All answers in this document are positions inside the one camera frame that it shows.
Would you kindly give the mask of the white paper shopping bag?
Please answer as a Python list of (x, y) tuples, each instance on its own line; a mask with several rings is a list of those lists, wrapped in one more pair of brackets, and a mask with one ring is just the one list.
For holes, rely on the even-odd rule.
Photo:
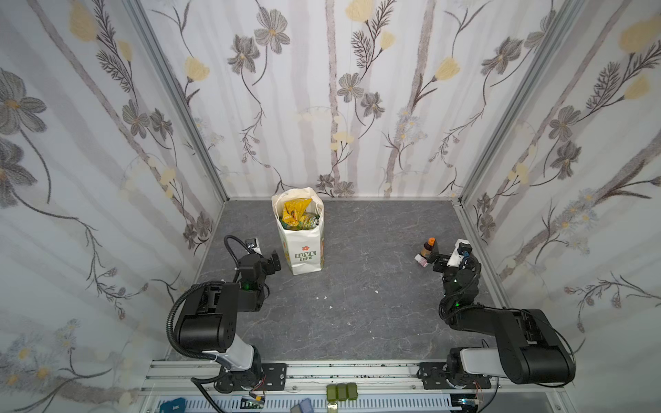
[[(319, 224), (315, 229), (309, 231), (284, 230), (280, 223), (284, 203), (299, 198), (313, 200), (308, 211), (321, 216)], [(312, 188), (289, 189), (281, 194), (273, 195), (271, 206), (287, 264), (293, 275), (321, 271), (325, 264), (325, 208), (317, 193)]]

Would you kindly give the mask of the yellow chips snack bag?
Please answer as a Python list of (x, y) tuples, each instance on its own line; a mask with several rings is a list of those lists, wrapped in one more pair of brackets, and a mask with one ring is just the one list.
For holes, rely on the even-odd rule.
[(299, 199), (293, 199), (291, 201), (286, 201), (283, 206), (282, 216), (284, 214), (291, 214), (298, 217), (304, 212), (309, 212), (308, 208), (311, 205), (312, 201), (313, 200), (309, 198), (299, 198)]

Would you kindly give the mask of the green Fox's candy bag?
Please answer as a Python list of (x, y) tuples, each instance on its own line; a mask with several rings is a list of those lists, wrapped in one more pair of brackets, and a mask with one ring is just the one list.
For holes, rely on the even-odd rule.
[(291, 214), (284, 214), (280, 218), (280, 223), (284, 230), (288, 231), (309, 231), (315, 229), (321, 216), (316, 213), (304, 212), (296, 217)]

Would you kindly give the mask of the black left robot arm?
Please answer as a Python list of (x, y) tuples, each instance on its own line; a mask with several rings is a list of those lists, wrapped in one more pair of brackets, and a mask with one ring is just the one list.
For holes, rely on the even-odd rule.
[(257, 313), (270, 295), (268, 276), (282, 269), (279, 256), (251, 252), (237, 263), (234, 282), (203, 282), (186, 291), (170, 309), (166, 336), (172, 349), (187, 358), (211, 361), (220, 372), (191, 381), (203, 392), (282, 391), (287, 364), (262, 362), (258, 349), (238, 335), (238, 314)]

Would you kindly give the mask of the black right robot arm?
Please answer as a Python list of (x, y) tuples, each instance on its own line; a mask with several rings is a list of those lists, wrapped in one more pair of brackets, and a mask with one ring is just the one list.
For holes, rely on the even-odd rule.
[(538, 309), (495, 308), (476, 302), (482, 265), (468, 242), (459, 241), (443, 255), (426, 244), (416, 255), (442, 276), (439, 318), (452, 330), (493, 337), (494, 347), (452, 348), (444, 362), (422, 362), (418, 378), (427, 390), (487, 389), (491, 379), (516, 385), (563, 387), (576, 375), (571, 346)]

